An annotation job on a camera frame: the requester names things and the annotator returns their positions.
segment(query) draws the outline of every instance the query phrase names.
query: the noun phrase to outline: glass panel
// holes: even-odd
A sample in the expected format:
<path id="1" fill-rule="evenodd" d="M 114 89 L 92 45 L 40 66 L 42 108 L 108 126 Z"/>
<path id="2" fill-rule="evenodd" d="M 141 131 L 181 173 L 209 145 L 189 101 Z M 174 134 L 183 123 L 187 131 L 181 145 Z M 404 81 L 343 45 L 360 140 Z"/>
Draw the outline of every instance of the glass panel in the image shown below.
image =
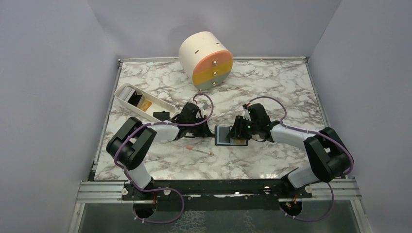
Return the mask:
<path id="1" fill-rule="evenodd" d="M 300 217 L 316 218 L 330 207 L 328 201 L 304 202 Z M 151 218 L 167 220 L 177 212 L 156 212 Z M 156 233 L 358 233 L 350 201 L 337 201 L 332 214 L 319 222 L 300 222 L 283 216 L 281 211 L 186 211 L 176 222 L 165 225 L 134 220 L 132 204 L 86 204 L 80 232 L 156 232 Z"/>

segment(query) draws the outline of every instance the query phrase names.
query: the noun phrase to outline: metal frame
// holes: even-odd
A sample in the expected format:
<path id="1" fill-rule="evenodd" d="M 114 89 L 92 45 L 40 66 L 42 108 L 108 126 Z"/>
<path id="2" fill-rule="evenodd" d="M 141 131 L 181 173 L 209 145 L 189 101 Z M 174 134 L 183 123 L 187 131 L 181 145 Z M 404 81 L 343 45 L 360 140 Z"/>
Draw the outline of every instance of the metal frame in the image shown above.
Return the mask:
<path id="1" fill-rule="evenodd" d="M 152 203 L 152 200 L 122 200 L 121 190 L 126 181 L 112 182 L 81 182 L 76 204 L 85 203 Z M 361 200 L 355 179 L 334 179 L 330 182 L 335 200 Z M 332 200 L 329 186 L 325 183 L 310 184 L 312 198 L 298 198 L 302 201 Z M 237 194 L 236 196 L 249 196 L 250 194 Z"/>
<path id="2" fill-rule="evenodd" d="M 114 100 L 114 91 L 117 87 L 117 82 L 120 77 L 121 68 L 124 62 L 167 62 L 167 61 L 176 61 L 178 60 L 177 57 L 167 57 L 167 58 L 128 58 L 128 59 L 119 59 L 119 69 L 116 75 L 115 85 L 112 91 L 112 99 L 109 103 L 108 110 L 105 116 L 105 121 L 103 125 L 103 130 L 101 134 L 101 138 L 99 141 L 98 149 L 96 151 L 96 156 L 93 162 L 92 172 L 96 170 L 97 162 L 100 156 L 100 150 L 103 143 L 104 132 L 107 127 L 108 118 L 110 114 L 110 109 L 113 104 Z M 313 82 L 312 75 L 310 73 L 309 65 L 308 65 L 308 58 L 307 57 L 243 57 L 243 58 L 235 58 L 235 60 L 240 61 L 303 61 L 305 62 L 310 81 L 312 83 L 313 90 L 315 92 L 316 99 L 319 103 L 319 108 L 324 119 L 324 123 L 326 126 L 329 126 L 328 117 L 326 112 L 321 104 L 321 100 L 319 98 L 319 94 L 317 92 L 315 83 Z M 130 200 L 124 201 L 121 199 L 121 190 L 125 181 L 113 181 L 113 182 L 81 182 L 79 187 L 79 192 L 76 199 L 76 204 L 74 207 L 73 216 L 71 219 L 69 232 L 76 233 L 80 229 L 81 220 L 83 216 L 83 212 L 85 209 L 86 203 L 151 203 L 151 200 Z M 361 193 L 357 186 L 355 179 L 334 179 L 330 182 L 336 200 L 350 200 L 352 204 L 352 208 L 354 210 L 354 215 L 356 217 L 359 229 L 361 233 L 371 233 L 372 230 L 370 228 L 367 216 L 363 210 L 361 204 Z M 312 191 L 312 198 L 303 198 L 298 199 L 302 201 L 320 201 L 320 200 L 331 200 L 331 194 L 329 187 L 325 183 L 316 183 L 311 184 L 311 191 Z M 289 201 L 289 199 L 279 199 L 279 201 Z"/>

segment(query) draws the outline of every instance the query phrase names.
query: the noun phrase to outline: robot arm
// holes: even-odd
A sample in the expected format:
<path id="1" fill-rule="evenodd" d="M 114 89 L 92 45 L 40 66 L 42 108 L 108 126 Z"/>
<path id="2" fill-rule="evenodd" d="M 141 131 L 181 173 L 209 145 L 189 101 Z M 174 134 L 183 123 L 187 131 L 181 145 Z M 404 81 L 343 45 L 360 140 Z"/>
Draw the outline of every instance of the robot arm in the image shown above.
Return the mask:
<path id="1" fill-rule="evenodd" d="M 193 103 L 187 103 L 180 114 L 175 116 L 167 123 L 178 124 L 193 124 L 199 123 L 205 119 L 201 109 Z M 127 137 L 138 127 L 144 125 L 147 122 L 142 122 L 136 117 L 131 117 L 122 125 L 112 139 L 107 143 L 106 151 L 115 158 L 115 155 Z M 118 157 L 118 161 L 124 165 L 128 170 L 128 174 L 136 185 L 140 188 L 145 188 L 152 177 L 147 172 L 143 163 L 143 159 L 146 156 L 149 147 L 153 142 L 158 141 L 172 141 L 185 137 L 186 134 L 191 133 L 192 137 L 214 137 L 214 134 L 210 131 L 207 122 L 192 126 L 175 126 L 171 124 L 158 124 L 147 126 L 140 130 L 135 136 L 134 143 L 128 141 L 121 149 Z"/>
<path id="2" fill-rule="evenodd" d="M 243 107 L 244 116 L 236 117 L 228 138 L 248 140 L 252 138 L 252 135 L 257 134 L 266 141 L 286 143 L 306 151 L 309 165 L 300 167 L 282 177 L 289 188 L 300 188 L 317 181 L 327 183 L 349 169 L 348 156 L 320 135 L 332 138 L 344 147 L 343 142 L 332 128 L 326 127 L 317 134 L 309 133 L 309 131 L 303 133 L 286 128 L 279 121 L 270 121 L 260 103 Z"/>

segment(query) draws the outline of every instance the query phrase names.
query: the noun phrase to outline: white wall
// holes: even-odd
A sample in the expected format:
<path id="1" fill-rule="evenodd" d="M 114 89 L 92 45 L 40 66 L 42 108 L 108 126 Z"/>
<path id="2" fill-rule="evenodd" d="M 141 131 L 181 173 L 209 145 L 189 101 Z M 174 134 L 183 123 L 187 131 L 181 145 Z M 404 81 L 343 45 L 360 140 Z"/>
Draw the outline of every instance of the white wall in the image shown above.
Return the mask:
<path id="1" fill-rule="evenodd" d="M 374 232 L 412 229 L 412 1 L 342 0 L 309 66 Z"/>
<path id="2" fill-rule="evenodd" d="M 310 56 L 341 0 L 88 0 L 118 56 L 177 56 L 211 31 L 234 56 Z"/>
<path id="3" fill-rule="evenodd" d="M 67 232 L 117 58 L 85 0 L 0 3 L 0 232 Z"/>

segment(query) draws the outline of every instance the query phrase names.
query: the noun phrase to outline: screw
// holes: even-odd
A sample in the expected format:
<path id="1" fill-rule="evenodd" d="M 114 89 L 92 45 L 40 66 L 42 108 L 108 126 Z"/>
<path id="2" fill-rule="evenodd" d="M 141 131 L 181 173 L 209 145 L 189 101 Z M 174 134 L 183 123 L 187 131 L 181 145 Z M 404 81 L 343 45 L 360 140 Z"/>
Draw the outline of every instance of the screw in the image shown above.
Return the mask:
<path id="1" fill-rule="evenodd" d="M 265 186 L 265 187 L 263 188 L 263 191 L 264 191 L 266 194 L 269 194 L 269 193 L 270 193 L 270 188 L 269 188 L 269 186 Z"/>
<path id="2" fill-rule="evenodd" d="M 310 187 L 309 185 L 305 187 L 305 191 L 307 193 L 311 193 L 312 192 L 312 187 Z"/>
<path id="3" fill-rule="evenodd" d="M 126 188 L 123 188 L 123 189 L 121 190 L 121 194 L 122 194 L 123 196 L 127 195 L 128 193 L 129 193 L 129 191 L 128 191 Z"/>

